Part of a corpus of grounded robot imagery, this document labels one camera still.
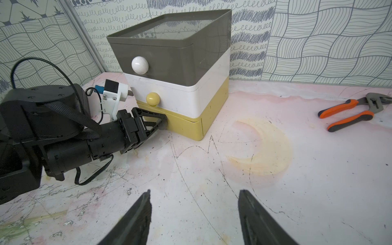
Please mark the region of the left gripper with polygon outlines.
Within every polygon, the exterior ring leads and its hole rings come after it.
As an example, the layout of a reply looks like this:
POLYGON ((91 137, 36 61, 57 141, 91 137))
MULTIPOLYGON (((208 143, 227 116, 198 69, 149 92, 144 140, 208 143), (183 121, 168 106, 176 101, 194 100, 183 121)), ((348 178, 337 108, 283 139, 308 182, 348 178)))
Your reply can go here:
POLYGON ((102 125, 99 138, 71 138, 46 146, 48 162, 44 165, 48 176, 64 180, 63 174, 94 160, 105 160, 111 154, 125 153, 138 148, 157 130, 165 130, 168 119, 165 114, 134 107, 131 113, 120 110, 120 118, 102 125))

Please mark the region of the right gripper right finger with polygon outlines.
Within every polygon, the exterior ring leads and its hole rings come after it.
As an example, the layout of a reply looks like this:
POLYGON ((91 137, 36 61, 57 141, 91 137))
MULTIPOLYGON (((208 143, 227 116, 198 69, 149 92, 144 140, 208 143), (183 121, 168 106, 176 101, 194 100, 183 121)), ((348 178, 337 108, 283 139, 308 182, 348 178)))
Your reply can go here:
POLYGON ((297 244, 297 242, 289 236, 248 190, 240 191, 238 210, 244 244, 297 244))

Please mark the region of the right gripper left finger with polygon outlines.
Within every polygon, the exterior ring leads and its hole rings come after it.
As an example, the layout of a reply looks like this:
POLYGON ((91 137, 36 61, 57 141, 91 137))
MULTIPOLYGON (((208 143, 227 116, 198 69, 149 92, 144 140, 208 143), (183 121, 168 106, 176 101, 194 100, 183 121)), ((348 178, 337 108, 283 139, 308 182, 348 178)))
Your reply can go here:
POLYGON ((99 242, 100 245, 145 245, 152 218, 151 192, 144 192, 99 242))

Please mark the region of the yellow bottom drawer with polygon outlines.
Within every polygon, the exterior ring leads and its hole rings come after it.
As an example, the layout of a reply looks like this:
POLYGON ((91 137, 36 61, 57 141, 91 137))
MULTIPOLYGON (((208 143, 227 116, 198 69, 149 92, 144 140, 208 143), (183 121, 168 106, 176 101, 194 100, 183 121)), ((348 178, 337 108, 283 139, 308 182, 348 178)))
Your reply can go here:
POLYGON ((152 107, 149 106, 147 103, 139 100, 137 100, 136 102, 141 109, 165 114, 167 117, 168 130, 196 141, 200 141, 204 138, 202 120, 200 118, 191 118, 160 107, 152 107))

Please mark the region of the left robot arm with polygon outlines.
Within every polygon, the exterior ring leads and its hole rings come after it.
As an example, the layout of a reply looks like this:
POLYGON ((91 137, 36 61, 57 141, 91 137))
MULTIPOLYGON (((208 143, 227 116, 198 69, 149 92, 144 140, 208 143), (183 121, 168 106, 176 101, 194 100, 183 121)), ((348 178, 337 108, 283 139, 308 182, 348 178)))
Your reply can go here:
POLYGON ((110 164, 166 127, 166 115, 137 107, 99 124, 80 85, 12 89, 1 102, 1 203, 39 188, 43 173, 62 181, 92 161, 110 164))

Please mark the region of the drawer cabinet frame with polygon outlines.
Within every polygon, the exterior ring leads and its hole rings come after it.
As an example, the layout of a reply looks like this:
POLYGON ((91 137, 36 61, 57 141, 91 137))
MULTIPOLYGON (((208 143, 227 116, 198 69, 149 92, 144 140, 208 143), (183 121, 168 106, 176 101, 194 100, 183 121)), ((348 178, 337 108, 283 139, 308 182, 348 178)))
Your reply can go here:
POLYGON ((142 109, 199 141, 228 98, 232 11, 163 14, 107 36, 142 109))

